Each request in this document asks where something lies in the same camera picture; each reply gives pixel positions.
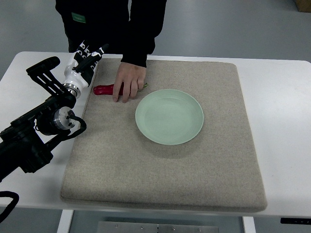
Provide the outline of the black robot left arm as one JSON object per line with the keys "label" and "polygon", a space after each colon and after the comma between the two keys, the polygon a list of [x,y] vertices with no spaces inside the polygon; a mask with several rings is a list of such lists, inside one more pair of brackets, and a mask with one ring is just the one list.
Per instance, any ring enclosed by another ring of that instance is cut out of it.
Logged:
{"label": "black robot left arm", "polygon": [[2,180],[18,167],[25,173],[35,173],[52,160],[55,147],[86,130],[85,121],[73,112],[76,97],[51,73],[59,64],[60,59],[53,56],[26,70],[51,96],[0,133]]}

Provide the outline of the person's bare hand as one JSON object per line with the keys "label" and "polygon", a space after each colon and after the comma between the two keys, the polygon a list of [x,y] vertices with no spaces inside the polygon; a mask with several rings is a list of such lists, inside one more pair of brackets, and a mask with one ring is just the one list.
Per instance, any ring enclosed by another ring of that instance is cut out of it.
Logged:
{"label": "person's bare hand", "polygon": [[139,90],[143,89],[146,77],[146,68],[130,63],[121,62],[116,74],[113,87],[113,101],[117,102],[120,96],[121,85],[123,84],[122,102],[134,99]]}

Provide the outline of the person's black sleeved forearm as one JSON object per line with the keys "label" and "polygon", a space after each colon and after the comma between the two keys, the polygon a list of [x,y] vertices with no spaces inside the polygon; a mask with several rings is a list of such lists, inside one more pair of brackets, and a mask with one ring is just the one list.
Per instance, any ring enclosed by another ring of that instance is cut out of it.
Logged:
{"label": "person's black sleeved forearm", "polygon": [[146,68],[147,55],[155,49],[155,38],[164,23],[165,0],[133,0],[126,25],[122,62]]}

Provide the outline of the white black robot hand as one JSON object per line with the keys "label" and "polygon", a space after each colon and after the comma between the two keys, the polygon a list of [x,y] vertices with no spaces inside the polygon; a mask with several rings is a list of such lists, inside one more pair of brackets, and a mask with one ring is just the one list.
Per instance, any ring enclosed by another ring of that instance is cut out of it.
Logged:
{"label": "white black robot hand", "polygon": [[109,44],[104,44],[95,51],[91,51],[88,41],[83,41],[76,52],[73,53],[65,68],[63,85],[75,86],[78,90],[89,87],[96,65],[108,48]]}

